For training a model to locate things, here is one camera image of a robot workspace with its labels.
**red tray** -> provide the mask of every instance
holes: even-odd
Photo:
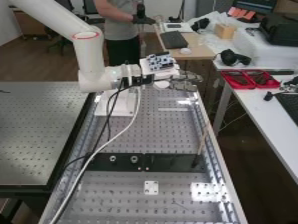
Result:
[[[222,71],[220,75],[234,89],[254,89],[255,82],[238,70]]]
[[[244,70],[244,75],[251,79],[256,88],[272,89],[279,88],[280,83],[272,76],[262,70]]]

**metal table surface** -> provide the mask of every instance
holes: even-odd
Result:
[[[98,137],[105,119],[93,117],[91,110],[94,108],[89,111],[70,160],[86,153]],[[111,136],[130,119],[113,117]],[[196,93],[147,88],[142,90],[134,124],[105,152],[195,153],[206,122]],[[204,172],[86,171],[58,223],[247,223],[211,127],[207,130],[202,153]],[[49,223],[79,167],[81,161],[66,169],[40,224]],[[143,194],[147,180],[158,181],[158,195]]]
[[[0,186],[45,186],[87,95],[74,82],[4,82],[0,90]]]

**hand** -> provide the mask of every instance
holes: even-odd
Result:
[[[153,24],[155,24],[155,20],[151,19],[151,18],[149,18],[149,17],[146,17],[146,16],[142,19],[139,19],[137,17],[137,15],[133,15],[133,23],[134,24],[147,24],[147,25],[153,25]]]

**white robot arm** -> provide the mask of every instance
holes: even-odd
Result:
[[[73,42],[78,62],[78,84],[82,92],[118,87],[121,77],[139,76],[137,65],[103,66],[103,34],[53,0],[10,0],[28,15]]]

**person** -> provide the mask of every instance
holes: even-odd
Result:
[[[137,16],[133,0],[94,0],[98,14],[105,18],[105,41],[109,66],[139,64],[139,37],[135,24],[155,21]]]

